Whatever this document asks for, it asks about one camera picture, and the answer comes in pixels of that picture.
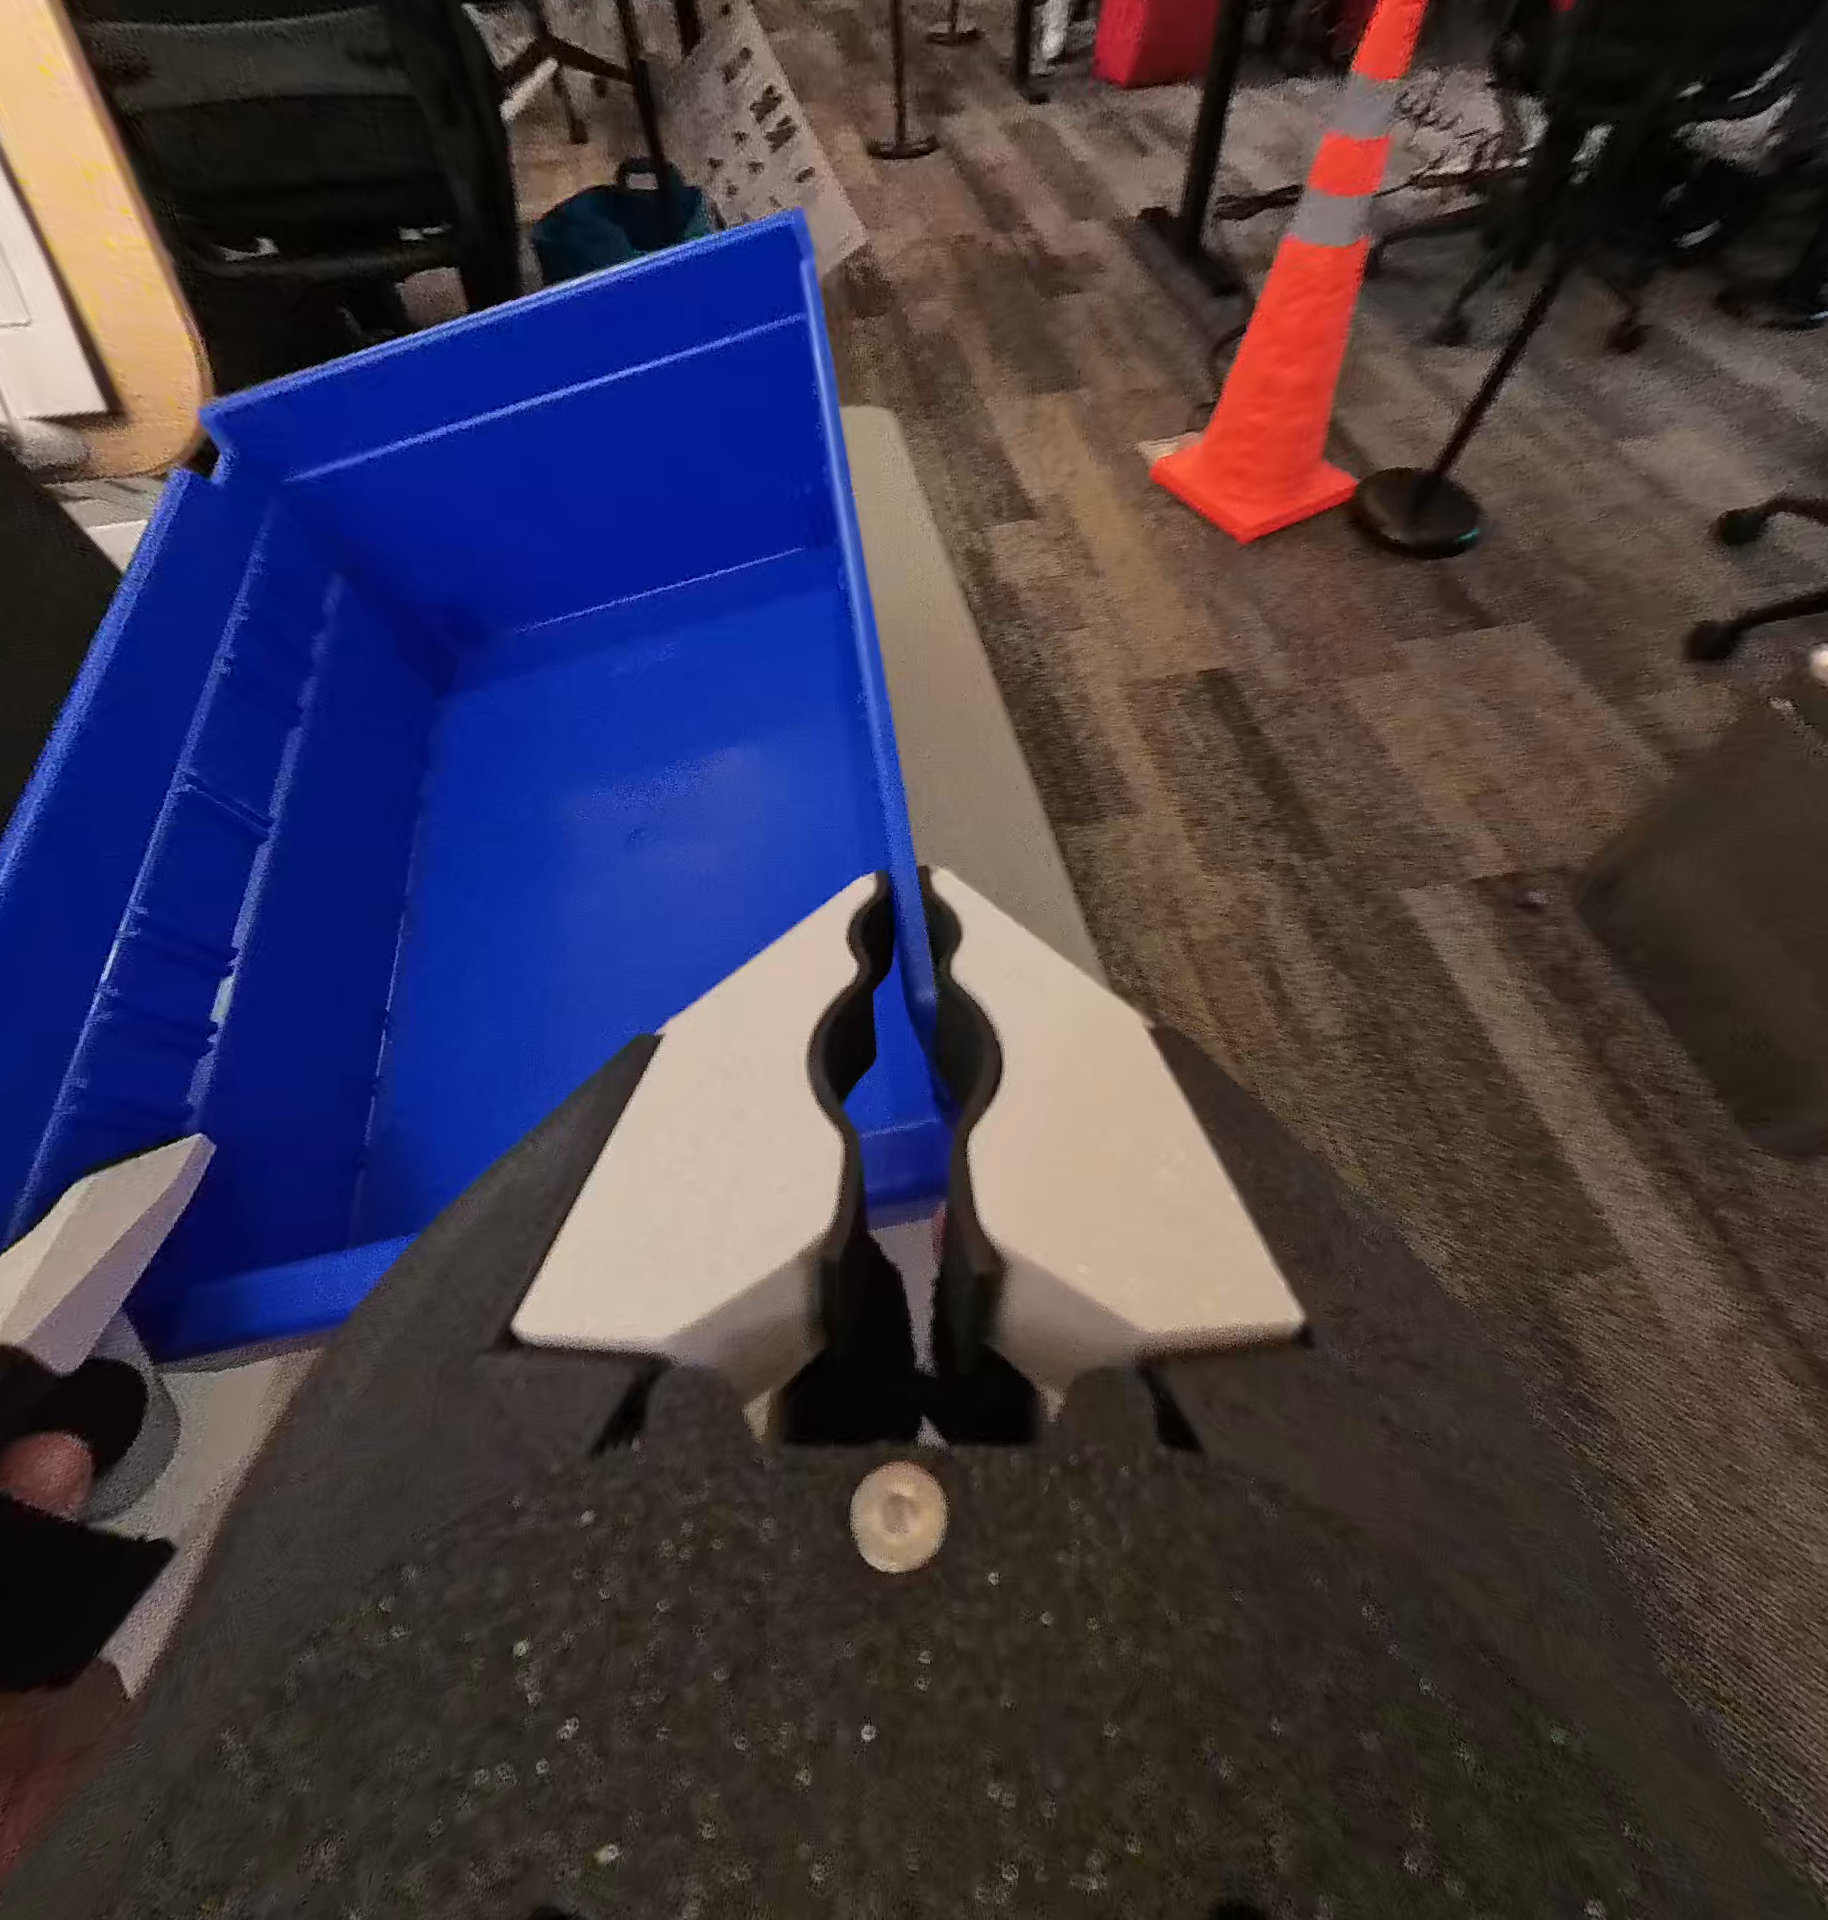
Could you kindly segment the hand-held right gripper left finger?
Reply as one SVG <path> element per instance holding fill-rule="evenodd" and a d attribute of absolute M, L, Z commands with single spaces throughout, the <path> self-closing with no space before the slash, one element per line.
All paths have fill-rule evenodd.
<path fill-rule="evenodd" d="M 848 1097 L 878 1057 L 890 880 L 858 877 L 666 1020 L 513 1312 L 540 1352 L 779 1393 L 829 1350 L 865 1240 Z"/>

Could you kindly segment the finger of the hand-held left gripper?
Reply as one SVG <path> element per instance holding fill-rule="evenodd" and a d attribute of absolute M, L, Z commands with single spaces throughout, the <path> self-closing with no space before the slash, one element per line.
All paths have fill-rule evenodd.
<path fill-rule="evenodd" d="M 77 1179 L 0 1252 L 0 1352 L 76 1373 L 122 1312 L 209 1166 L 192 1134 Z"/>

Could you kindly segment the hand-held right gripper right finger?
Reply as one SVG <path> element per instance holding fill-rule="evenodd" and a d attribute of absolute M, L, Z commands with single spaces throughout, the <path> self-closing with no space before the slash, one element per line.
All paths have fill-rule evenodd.
<path fill-rule="evenodd" d="M 954 1105 L 936 1356 L 1063 1395 L 1277 1348 L 1307 1316 L 1131 1004 L 945 868 L 925 877 Z"/>

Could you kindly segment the blue plastic bin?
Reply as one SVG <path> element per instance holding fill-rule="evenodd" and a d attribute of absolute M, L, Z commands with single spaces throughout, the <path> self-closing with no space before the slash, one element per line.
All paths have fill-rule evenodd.
<path fill-rule="evenodd" d="M 158 1358 L 343 1323 L 624 1043 L 914 880 L 800 213 L 203 423 L 0 848 L 0 1250 L 207 1138 Z"/>

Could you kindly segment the person's left hand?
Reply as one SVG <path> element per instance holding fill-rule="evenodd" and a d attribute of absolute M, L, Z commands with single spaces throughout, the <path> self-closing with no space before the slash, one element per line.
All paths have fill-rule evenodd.
<path fill-rule="evenodd" d="M 76 1436 L 36 1434 L 0 1454 L 0 1494 L 47 1517 L 77 1517 L 88 1486 L 90 1454 Z M 128 1707 L 130 1692 L 108 1660 L 61 1690 L 0 1690 L 0 1887 L 93 1772 Z"/>

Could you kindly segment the black stanchion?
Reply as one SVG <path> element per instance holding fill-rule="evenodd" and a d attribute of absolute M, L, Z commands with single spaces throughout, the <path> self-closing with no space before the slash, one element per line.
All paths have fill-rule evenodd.
<path fill-rule="evenodd" d="M 881 162 L 914 162 L 937 148 L 931 132 L 922 132 L 912 123 L 912 89 L 907 70 L 905 45 L 905 2 L 895 0 L 886 4 L 888 13 L 888 49 L 890 49 L 890 85 L 893 85 L 893 119 L 890 131 L 868 141 L 871 158 Z"/>
<path fill-rule="evenodd" d="M 1380 468 L 1357 481 L 1351 495 L 1351 521 L 1367 541 L 1400 559 L 1427 564 L 1454 559 L 1478 543 L 1480 505 L 1455 480 L 1455 466 L 1483 429 L 1529 345 L 1552 318 L 1552 308 L 1566 293 L 1576 264 L 1593 250 L 1593 226 L 1596 218 L 1580 213 L 1569 219 L 1566 235 L 1554 243 L 1543 284 L 1526 301 L 1516 328 L 1507 335 L 1430 463 L 1423 468 Z"/>

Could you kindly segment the orange traffic cone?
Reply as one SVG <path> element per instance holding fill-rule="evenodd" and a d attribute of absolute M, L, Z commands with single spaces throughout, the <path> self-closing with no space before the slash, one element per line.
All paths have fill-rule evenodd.
<path fill-rule="evenodd" d="M 1333 512 L 1357 490 L 1325 447 L 1372 250 L 1368 213 L 1423 16 L 1427 2 L 1373 8 L 1212 421 L 1149 468 L 1160 488 L 1238 543 Z"/>

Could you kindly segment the black chair wheel base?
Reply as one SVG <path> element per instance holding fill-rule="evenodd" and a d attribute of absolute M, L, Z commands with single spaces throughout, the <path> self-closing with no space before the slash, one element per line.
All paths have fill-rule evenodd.
<path fill-rule="evenodd" d="M 1744 548 L 1760 541 L 1776 519 L 1828 527 L 1828 498 L 1776 494 L 1748 508 L 1728 510 L 1713 519 L 1712 540 L 1726 548 Z M 1752 633 L 1819 615 L 1828 615 L 1828 590 L 1809 590 L 1726 619 L 1697 621 L 1682 641 L 1682 659 L 1720 665 L 1731 659 Z"/>

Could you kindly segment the light wooden table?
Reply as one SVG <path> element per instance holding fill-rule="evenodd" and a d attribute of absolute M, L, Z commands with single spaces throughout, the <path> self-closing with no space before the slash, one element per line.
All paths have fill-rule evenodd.
<path fill-rule="evenodd" d="M 209 360 L 60 2 L 0 2 L 0 161 L 108 397 L 84 478 L 166 476 L 203 436 Z"/>

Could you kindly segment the teal bag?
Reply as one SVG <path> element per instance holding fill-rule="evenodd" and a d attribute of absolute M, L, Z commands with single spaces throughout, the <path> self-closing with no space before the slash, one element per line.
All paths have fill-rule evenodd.
<path fill-rule="evenodd" d="M 580 188 L 529 228 L 543 286 L 624 268 L 658 251 L 710 237 L 707 196 L 674 162 L 618 162 L 613 179 Z"/>

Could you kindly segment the printed white board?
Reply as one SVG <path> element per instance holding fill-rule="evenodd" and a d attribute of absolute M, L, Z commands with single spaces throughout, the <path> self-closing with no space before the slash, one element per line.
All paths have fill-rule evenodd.
<path fill-rule="evenodd" d="M 865 250 L 865 226 L 755 9 L 701 4 L 701 21 L 704 33 L 668 74 L 661 97 L 668 153 L 721 231 L 796 211 L 817 276 L 829 282 Z"/>

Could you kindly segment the black mesh chair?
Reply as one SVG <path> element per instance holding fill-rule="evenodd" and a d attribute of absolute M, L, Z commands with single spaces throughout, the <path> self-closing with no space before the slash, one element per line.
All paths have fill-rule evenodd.
<path fill-rule="evenodd" d="M 453 2 L 65 4 L 231 396 L 523 295 L 498 76 Z"/>

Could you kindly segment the red box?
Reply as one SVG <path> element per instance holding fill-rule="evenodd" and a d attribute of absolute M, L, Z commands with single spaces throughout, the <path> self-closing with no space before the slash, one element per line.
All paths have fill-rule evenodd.
<path fill-rule="evenodd" d="M 1117 89 L 1203 81 L 1219 13 L 1219 2 L 1100 2 L 1092 78 Z"/>

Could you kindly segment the black office chair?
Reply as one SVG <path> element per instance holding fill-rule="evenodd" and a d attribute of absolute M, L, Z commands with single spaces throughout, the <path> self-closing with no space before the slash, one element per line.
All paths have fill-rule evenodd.
<path fill-rule="evenodd" d="M 1695 137 L 1792 105 L 1826 29 L 1828 4 L 1507 4 L 1494 83 L 1544 123 L 1430 342 L 1465 348 L 1487 284 L 1574 251 L 1617 301 L 1609 350 L 1639 352 L 1651 278 L 1738 213 Z"/>

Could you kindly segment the black table leg post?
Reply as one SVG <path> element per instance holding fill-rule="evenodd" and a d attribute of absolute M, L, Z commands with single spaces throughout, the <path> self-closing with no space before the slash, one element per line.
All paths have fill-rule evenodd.
<path fill-rule="evenodd" d="M 1185 274 L 1206 300 L 1251 300 L 1244 271 L 1206 243 L 1213 185 L 1222 155 L 1230 103 L 1237 92 L 1238 65 L 1248 34 L 1253 2 L 1219 2 L 1213 33 L 1195 105 L 1189 155 L 1173 207 L 1145 206 L 1136 213 L 1131 239 L 1148 263 Z"/>

